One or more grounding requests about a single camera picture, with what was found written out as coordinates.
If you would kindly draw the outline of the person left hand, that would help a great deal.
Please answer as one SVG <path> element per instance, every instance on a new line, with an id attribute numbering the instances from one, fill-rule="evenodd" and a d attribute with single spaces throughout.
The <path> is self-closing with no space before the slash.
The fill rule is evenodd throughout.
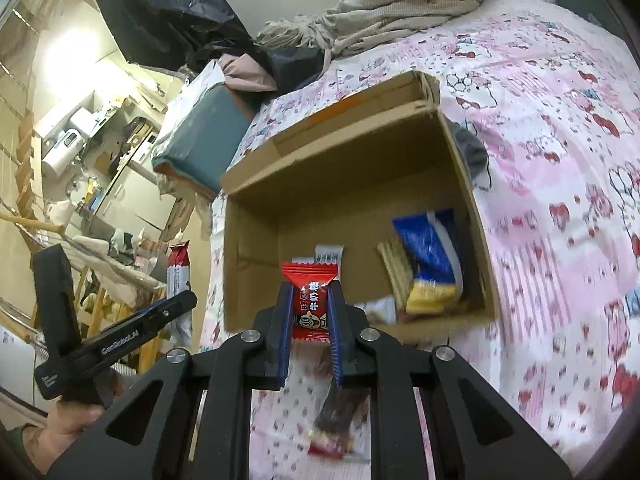
<path id="1" fill-rule="evenodd" d="M 22 445 L 35 470 L 46 474 L 54 462 L 104 413 L 101 404 L 57 400 L 43 427 L 25 426 Z"/>

